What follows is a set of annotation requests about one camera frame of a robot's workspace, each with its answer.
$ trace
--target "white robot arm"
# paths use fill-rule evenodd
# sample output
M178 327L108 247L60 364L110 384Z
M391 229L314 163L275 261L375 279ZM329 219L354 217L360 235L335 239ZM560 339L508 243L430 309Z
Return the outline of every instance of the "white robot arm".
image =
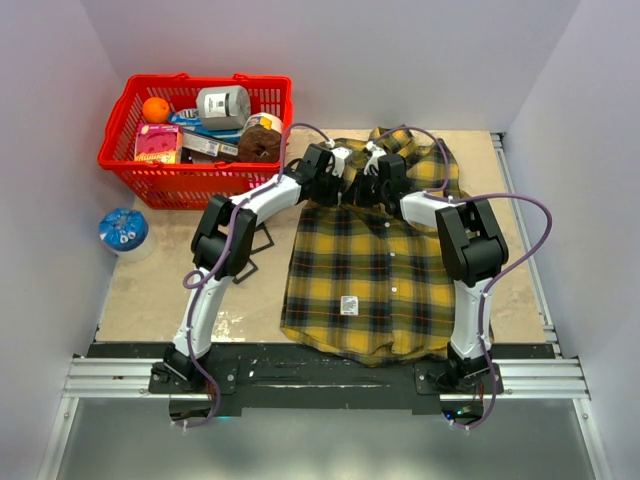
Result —
M350 154L343 147L329 150L311 145L295 171L288 169L281 178L276 176L243 195L211 199L192 244L194 262L203 276L209 274L220 257L226 240L226 235L217 231L218 225L228 222L229 211L245 200L243 217L236 222L225 266L201 287L195 305L191 305L196 298L195 290L192 292L171 351L165 355L165 365L183 382L191 382L189 377L196 374L190 366L187 345L189 311L193 310L190 335L193 353L200 359L211 347L211 334L224 293L232 277L247 263L255 227L308 198L326 205L338 204L340 177ZM374 193L379 194L387 212L409 223L438 229L445 268L455 285L455 324L448 347L450 362L453 359L457 370L455 376L469 378L486 373L488 365L480 341L490 351L491 296L484 294L483 289L508 258L506 243L489 203L484 200L454 205L429 198L423 192L407 194L406 165L398 155L376 156L376 167L383 187ZM482 329L478 324L481 296L484 296Z

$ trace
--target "wooden board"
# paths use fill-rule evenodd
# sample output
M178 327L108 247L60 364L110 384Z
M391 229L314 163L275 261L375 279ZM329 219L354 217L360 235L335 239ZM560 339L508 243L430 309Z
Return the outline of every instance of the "wooden board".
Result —
M330 137L365 139L368 130L326 130ZM460 165L461 187L471 195L504 192L505 186L488 132L434 131L445 139ZM319 137L294 131L287 161L300 157ZM511 206L492 202L510 249L510 261L522 255ZM201 212L151 210L140 200L134 208L148 219L157 238L154 253L139 263L118 262L98 332L100 341L170 341L182 317L189 293L182 278L193 268L189 250ZM301 206L270 218L266 224L275 247L252 257L259 271L229 287L214 328L219 341L287 341L280 332L280 312L289 258ZM257 233L254 246L266 238ZM530 275L526 265L496 285L491 322L496 342L544 342Z

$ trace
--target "round plastic container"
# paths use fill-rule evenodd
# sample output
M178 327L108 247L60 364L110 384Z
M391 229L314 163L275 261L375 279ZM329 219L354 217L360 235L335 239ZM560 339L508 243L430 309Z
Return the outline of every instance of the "round plastic container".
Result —
M156 244L142 213L128 208L116 208L102 219L100 240L127 262L144 260L151 255Z

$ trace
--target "blue package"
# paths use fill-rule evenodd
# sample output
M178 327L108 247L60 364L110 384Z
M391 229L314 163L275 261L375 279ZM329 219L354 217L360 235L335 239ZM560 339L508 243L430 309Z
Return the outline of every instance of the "blue package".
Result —
M197 108L185 108L176 113L169 114L169 123L179 125L185 130L191 130L200 135L216 138L223 142L237 145L242 136L242 130L207 130L202 126Z
M100 222L100 239L117 252L139 247L148 233L149 224L137 210L116 208Z

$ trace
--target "snack box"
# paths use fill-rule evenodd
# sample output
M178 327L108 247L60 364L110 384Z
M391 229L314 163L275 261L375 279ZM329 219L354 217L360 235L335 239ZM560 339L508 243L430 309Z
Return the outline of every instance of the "snack box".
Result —
M183 131L184 148L188 148L194 152L200 152L211 157L211 161L238 161L238 147L231 143L215 140L189 130Z
M182 132L177 125L143 124L138 127L134 161L180 163Z

